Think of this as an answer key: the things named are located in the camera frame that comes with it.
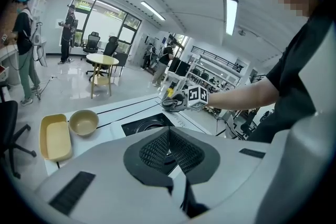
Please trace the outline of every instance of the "shoe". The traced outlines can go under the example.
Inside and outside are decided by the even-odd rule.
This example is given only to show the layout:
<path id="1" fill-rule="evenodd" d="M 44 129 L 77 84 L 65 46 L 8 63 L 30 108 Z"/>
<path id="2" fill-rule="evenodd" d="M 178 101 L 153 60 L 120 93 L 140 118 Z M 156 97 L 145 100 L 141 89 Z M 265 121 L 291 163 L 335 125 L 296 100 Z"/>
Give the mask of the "shoe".
<path id="1" fill-rule="evenodd" d="M 37 86 L 37 88 L 34 86 L 30 90 L 31 90 L 31 92 L 39 92 L 39 91 L 41 91 L 41 87 L 40 87 L 40 85 Z"/>
<path id="2" fill-rule="evenodd" d="M 31 104 L 32 102 L 33 102 L 32 98 L 29 98 L 29 99 L 22 100 L 20 103 L 22 106 L 26 106 L 28 104 Z"/>

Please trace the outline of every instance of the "round table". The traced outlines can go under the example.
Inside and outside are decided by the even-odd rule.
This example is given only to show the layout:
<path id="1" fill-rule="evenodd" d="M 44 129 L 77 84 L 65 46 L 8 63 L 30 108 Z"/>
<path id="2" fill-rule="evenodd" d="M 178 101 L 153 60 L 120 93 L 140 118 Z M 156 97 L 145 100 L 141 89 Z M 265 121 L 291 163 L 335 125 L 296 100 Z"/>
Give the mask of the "round table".
<path id="1" fill-rule="evenodd" d="M 95 85 L 108 84 L 110 96 L 111 96 L 111 67 L 119 64 L 119 60 L 111 56 L 107 56 L 103 54 L 88 54 L 86 55 L 86 58 L 89 61 L 94 62 L 94 70 L 93 70 L 93 77 L 92 77 L 92 83 L 91 83 L 91 99 L 93 98 L 93 88 L 95 87 Z M 109 67 L 107 78 L 99 75 L 102 65 Z"/>

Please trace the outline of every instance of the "black t-shirt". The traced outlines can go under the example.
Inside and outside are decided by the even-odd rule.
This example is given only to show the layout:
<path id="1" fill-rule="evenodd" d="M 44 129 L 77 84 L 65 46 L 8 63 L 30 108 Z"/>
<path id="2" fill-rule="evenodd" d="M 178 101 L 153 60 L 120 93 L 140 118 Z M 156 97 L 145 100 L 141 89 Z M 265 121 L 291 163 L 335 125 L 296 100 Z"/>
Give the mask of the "black t-shirt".
<path id="1" fill-rule="evenodd" d="M 169 59 L 169 54 L 173 54 L 173 48 L 172 46 L 167 46 L 163 50 L 163 56 L 159 59 L 159 62 L 165 64 L 166 66 L 168 65 L 170 59 Z"/>
<path id="2" fill-rule="evenodd" d="M 65 20 L 65 25 L 70 25 L 70 28 L 63 27 L 62 38 L 69 41 L 71 38 L 71 27 L 75 22 L 75 15 L 73 13 L 69 14 Z"/>
<path id="3" fill-rule="evenodd" d="M 30 26 L 30 19 L 28 17 L 28 14 L 21 12 L 19 15 L 17 15 L 13 28 L 13 32 L 17 32 L 16 43 L 19 55 L 25 54 L 32 47 L 32 44 L 29 41 L 31 30 L 32 29 Z"/>
<path id="4" fill-rule="evenodd" d="M 331 23 L 328 9 L 320 5 L 295 35 L 279 62 L 266 75 L 278 89 L 279 99 L 274 113 L 258 125 L 248 140 L 271 143 L 277 132 L 290 129 L 298 120 L 315 113 L 299 72 L 322 43 Z"/>

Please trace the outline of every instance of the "floor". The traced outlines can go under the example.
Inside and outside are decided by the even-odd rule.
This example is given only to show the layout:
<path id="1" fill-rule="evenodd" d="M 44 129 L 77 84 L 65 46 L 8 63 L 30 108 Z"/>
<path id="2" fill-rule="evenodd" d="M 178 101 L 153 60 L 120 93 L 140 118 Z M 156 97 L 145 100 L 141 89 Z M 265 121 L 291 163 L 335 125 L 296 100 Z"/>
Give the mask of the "floor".
<path id="1" fill-rule="evenodd" d="M 151 84 L 152 75 L 148 72 L 141 71 L 140 67 L 126 65 L 120 78 L 118 77 L 120 67 L 117 69 L 117 77 L 111 86 L 111 97 L 108 87 L 100 86 L 95 89 L 93 99 L 91 99 L 91 84 L 88 81 L 89 75 L 86 75 L 85 72 L 92 70 L 92 66 L 84 60 L 80 61 L 80 57 L 74 57 L 73 59 L 72 63 L 58 65 L 59 57 L 47 57 L 48 68 L 41 67 L 39 63 L 36 63 L 41 87 L 44 89 L 41 100 L 38 101 L 34 97 L 31 105 L 19 106 L 16 129 L 18 130 L 23 125 L 29 124 L 31 131 L 24 132 L 17 143 L 29 150 L 34 150 L 37 157 L 32 158 L 21 151 L 16 151 L 14 154 L 15 167 L 21 174 L 20 181 L 32 190 L 36 189 L 47 177 L 44 160 L 39 153 L 38 146 L 39 125 L 44 116 L 86 109 L 165 91 L 165 87 L 162 90 Z M 9 92 L 12 99 L 17 102 L 20 102 L 23 98 L 21 85 L 12 87 Z M 208 112 L 185 111 L 185 113 L 212 134 L 217 134 L 225 128 L 223 121 L 217 122 Z"/>

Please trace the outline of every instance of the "railing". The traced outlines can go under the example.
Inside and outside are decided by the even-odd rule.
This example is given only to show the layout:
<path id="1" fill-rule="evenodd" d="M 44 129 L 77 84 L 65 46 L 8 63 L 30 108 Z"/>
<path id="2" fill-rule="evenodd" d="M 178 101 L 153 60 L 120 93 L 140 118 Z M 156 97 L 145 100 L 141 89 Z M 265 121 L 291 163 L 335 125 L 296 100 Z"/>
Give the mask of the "railing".
<path id="1" fill-rule="evenodd" d="M 234 64 L 234 63 L 231 63 L 230 61 L 228 60 L 225 60 L 224 58 L 222 57 L 219 57 L 215 54 L 212 54 L 211 52 L 208 52 L 206 50 L 203 50 L 203 49 L 200 49 L 198 47 L 195 47 L 193 46 L 191 52 L 195 53 L 195 54 L 199 54 L 199 55 L 203 55 L 203 56 L 206 56 L 206 57 L 209 57 L 209 58 L 212 58 L 216 61 L 218 61 L 219 63 L 225 65 L 225 66 L 228 66 L 230 68 L 232 68 L 233 70 L 235 70 L 236 72 L 240 73 L 241 70 L 242 70 L 242 67 Z"/>
<path id="2" fill-rule="evenodd" d="M 265 76 L 266 76 L 266 75 L 254 76 L 254 77 L 252 78 L 251 83 L 256 83 L 256 82 L 258 82 L 259 80 L 262 80 Z"/>

